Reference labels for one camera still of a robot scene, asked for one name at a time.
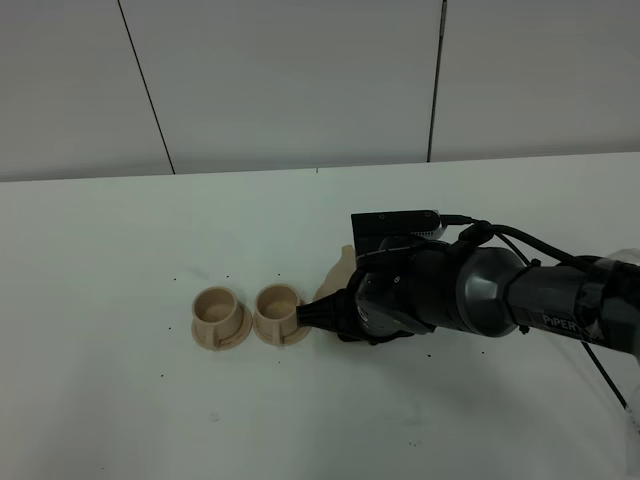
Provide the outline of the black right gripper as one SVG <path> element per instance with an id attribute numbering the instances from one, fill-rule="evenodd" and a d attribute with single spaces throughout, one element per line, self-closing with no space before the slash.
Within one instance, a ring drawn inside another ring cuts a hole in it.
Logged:
<path id="1" fill-rule="evenodd" d="M 458 286 L 473 245 L 418 236 L 366 240 L 355 270 L 335 293 L 296 308 L 300 326 L 337 333 L 345 342 L 386 343 L 436 328 L 470 333 Z"/>

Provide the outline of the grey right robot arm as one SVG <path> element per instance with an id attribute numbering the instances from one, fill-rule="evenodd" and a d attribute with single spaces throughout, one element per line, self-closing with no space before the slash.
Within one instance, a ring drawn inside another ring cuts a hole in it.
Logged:
<path id="1" fill-rule="evenodd" d="M 356 259 L 346 287 L 297 309 L 298 322 L 380 344 L 445 328 L 484 337 L 538 329 L 639 354 L 639 268 L 524 264 L 510 250 L 391 238 Z"/>

